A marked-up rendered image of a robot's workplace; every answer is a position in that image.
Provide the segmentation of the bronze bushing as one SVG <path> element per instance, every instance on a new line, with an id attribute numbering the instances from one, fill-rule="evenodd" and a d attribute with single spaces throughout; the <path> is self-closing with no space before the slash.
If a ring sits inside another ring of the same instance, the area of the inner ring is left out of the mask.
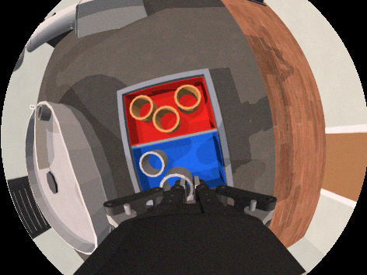
<path id="1" fill-rule="evenodd" d="M 179 100 L 184 95 L 194 96 L 195 99 L 197 100 L 197 103 L 190 107 L 181 106 L 179 104 Z M 174 99 L 175 99 L 177 108 L 179 109 L 180 112 L 185 113 L 185 114 L 190 114 L 190 113 L 195 112 L 197 108 L 199 107 L 199 104 L 201 101 L 201 94 L 200 94 L 200 91 L 193 85 L 182 85 L 181 87 L 177 89 L 177 91 L 175 91 Z"/>
<path id="2" fill-rule="evenodd" d="M 146 103 L 151 103 L 151 109 L 145 117 L 140 116 L 140 110 Z M 146 123 L 152 122 L 153 114 L 158 109 L 158 106 L 147 96 L 137 96 L 134 98 L 130 105 L 130 114 L 136 120 L 140 120 Z"/>
<path id="3" fill-rule="evenodd" d="M 166 113 L 174 113 L 177 115 L 177 123 L 175 124 L 175 126 L 169 130 L 164 130 L 161 126 L 161 118 L 163 117 L 163 115 L 165 115 Z M 177 131 L 180 127 L 181 124 L 181 120 L 180 120 L 180 115 L 179 113 L 176 111 L 176 109 L 174 109 L 171 106 L 161 106 L 160 108 L 158 108 L 154 115 L 153 115 L 153 124 L 156 127 L 157 130 L 165 132 L 165 133 L 174 133 L 175 131 Z"/>

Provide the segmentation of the white round turntable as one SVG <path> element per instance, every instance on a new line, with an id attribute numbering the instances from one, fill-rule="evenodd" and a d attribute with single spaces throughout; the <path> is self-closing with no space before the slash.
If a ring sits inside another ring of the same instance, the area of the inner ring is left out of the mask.
<path id="1" fill-rule="evenodd" d="M 26 170 L 49 225 L 72 248 L 92 254 L 112 232 L 103 203 L 117 199 L 117 192 L 93 126 L 76 108 L 59 104 L 43 101 L 33 109 Z M 51 109 L 49 121 L 38 120 L 40 105 Z"/>

